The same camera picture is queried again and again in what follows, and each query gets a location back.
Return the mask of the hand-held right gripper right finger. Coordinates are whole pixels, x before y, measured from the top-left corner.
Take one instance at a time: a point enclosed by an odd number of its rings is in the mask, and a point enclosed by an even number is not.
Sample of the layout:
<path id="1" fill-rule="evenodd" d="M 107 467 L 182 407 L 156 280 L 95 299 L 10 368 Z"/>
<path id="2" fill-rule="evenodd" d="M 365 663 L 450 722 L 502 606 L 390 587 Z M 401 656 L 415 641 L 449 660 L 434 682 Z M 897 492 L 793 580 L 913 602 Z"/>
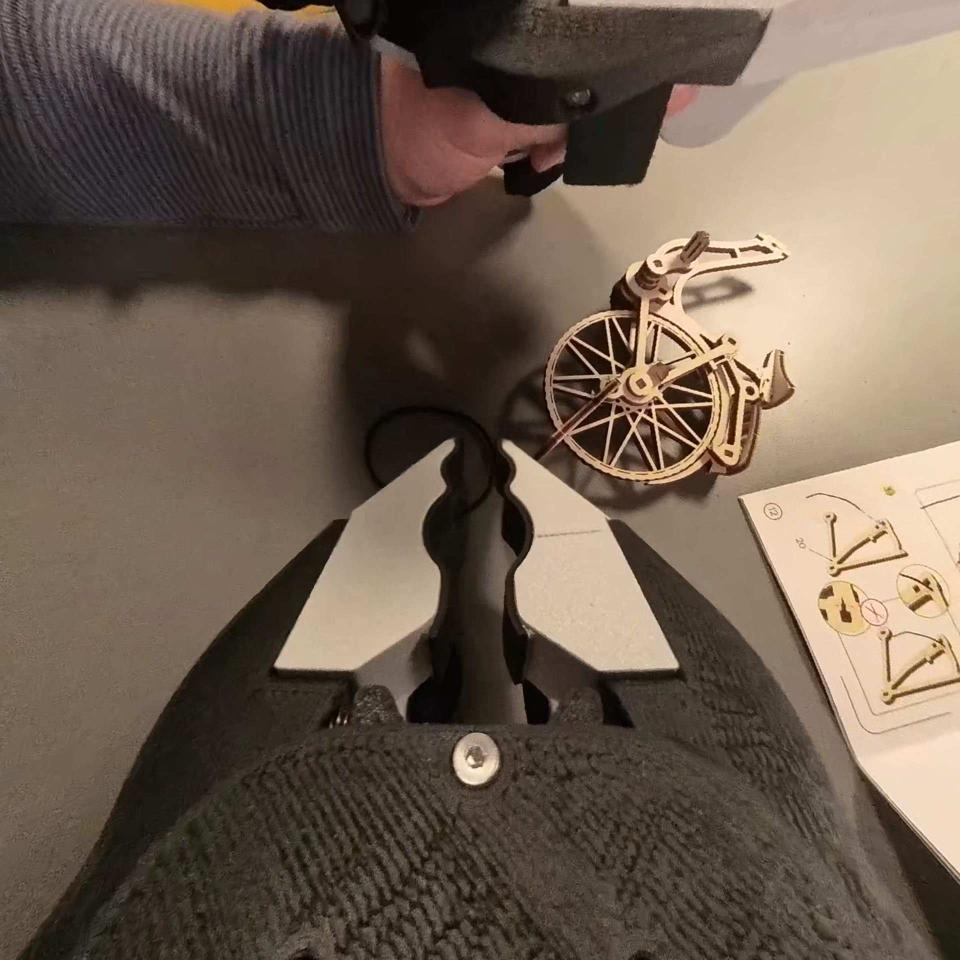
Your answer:
<path id="1" fill-rule="evenodd" d="M 503 655 L 525 720 L 577 690 L 623 714 L 613 685 L 673 681 L 681 666 L 606 513 L 510 440 L 496 450 L 500 534 L 511 554 Z"/>

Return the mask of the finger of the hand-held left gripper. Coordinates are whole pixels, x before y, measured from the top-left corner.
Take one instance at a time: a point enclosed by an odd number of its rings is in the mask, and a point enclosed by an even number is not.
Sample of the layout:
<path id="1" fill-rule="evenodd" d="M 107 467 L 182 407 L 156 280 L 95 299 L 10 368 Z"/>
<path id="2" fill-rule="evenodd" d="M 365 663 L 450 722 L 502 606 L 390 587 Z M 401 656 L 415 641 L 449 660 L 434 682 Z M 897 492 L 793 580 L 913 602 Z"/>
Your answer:
<path id="1" fill-rule="evenodd" d="M 674 147 L 710 145 L 796 75 L 958 29 L 957 1 L 773 2 L 763 38 L 737 81 L 703 84 L 695 102 L 664 121 L 663 140 Z"/>

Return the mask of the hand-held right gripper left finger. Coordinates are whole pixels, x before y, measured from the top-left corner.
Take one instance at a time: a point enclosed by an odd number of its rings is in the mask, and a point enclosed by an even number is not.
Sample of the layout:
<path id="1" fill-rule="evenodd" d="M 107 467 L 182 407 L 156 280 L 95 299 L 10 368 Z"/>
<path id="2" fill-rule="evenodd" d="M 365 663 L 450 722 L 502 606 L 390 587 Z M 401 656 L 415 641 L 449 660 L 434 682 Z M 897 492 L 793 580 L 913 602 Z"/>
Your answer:
<path id="1" fill-rule="evenodd" d="M 417 714 L 450 663 L 464 453 L 443 441 L 350 514 L 273 663 L 278 676 L 381 687 L 403 718 Z"/>

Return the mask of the black rubber band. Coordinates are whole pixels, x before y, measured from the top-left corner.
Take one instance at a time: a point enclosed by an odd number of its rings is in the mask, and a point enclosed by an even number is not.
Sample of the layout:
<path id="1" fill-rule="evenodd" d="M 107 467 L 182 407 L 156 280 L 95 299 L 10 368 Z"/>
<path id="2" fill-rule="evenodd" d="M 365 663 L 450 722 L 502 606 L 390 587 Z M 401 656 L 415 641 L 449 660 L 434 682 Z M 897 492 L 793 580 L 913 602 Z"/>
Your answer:
<path id="1" fill-rule="evenodd" d="M 363 441 L 363 463 L 366 475 L 373 486 L 378 490 L 384 489 L 389 482 L 383 480 L 376 469 L 374 461 L 374 446 L 378 433 L 391 423 L 417 416 L 437 417 L 444 419 L 455 426 L 462 427 L 476 442 L 481 460 L 486 468 L 486 481 L 482 490 L 469 500 L 462 508 L 461 516 L 469 516 L 476 512 L 488 500 L 495 488 L 497 447 L 491 432 L 470 414 L 430 404 L 410 404 L 393 408 L 380 414 L 366 429 Z"/>

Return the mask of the person's left forearm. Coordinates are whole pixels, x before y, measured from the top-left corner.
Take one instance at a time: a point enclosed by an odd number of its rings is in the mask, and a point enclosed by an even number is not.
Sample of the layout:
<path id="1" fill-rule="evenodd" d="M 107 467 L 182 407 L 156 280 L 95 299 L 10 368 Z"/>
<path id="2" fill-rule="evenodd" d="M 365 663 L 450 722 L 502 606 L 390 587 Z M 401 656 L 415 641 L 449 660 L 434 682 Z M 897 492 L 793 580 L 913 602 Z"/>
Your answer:
<path id="1" fill-rule="evenodd" d="M 286 14 L 2 2 L 2 224 L 408 231 L 379 66 Z"/>

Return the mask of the wooden bicycle wheel model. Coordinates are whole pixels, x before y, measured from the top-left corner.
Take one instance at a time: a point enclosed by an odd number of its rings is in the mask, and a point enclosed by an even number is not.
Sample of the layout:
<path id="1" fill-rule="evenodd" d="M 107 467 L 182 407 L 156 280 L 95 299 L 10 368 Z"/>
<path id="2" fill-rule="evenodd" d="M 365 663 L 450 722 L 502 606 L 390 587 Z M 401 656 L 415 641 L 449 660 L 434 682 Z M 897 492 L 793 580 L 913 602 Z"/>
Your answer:
<path id="1" fill-rule="evenodd" d="M 744 471 L 762 414 L 795 394 L 785 354 L 750 364 L 737 337 L 690 316 L 683 294 L 693 279 L 789 256 L 770 234 L 714 241 L 698 230 L 632 263 L 609 307 L 570 327 L 549 355 L 543 392 L 554 430 L 535 459 L 566 448 L 600 474 L 644 486 Z"/>

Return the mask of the person's left hand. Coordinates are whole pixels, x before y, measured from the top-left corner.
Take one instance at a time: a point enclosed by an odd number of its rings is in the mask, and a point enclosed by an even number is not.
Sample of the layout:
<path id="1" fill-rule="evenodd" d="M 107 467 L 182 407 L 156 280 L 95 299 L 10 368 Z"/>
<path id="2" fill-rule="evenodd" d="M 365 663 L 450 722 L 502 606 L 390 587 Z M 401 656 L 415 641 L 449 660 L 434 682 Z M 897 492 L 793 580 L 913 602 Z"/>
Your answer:
<path id="1" fill-rule="evenodd" d="M 515 153 L 537 173 L 566 157 L 566 126 L 506 122 L 472 92 L 427 87 L 416 69 L 392 56 L 379 61 L 378 98 L 383 170 L 393 197 L 407 207 L 436 207 Z"/>

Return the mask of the assembly instruction booklet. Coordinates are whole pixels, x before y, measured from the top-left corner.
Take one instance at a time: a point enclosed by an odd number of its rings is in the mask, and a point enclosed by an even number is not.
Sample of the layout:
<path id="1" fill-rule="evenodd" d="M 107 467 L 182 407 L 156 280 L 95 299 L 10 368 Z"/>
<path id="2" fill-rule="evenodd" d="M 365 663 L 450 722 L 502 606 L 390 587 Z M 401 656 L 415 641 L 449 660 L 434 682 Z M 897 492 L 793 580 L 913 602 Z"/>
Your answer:
<path id="1" fill-rule="evenodd" d="M 959 871 L 959 443 L 740 497 L 867 780 Z"/>

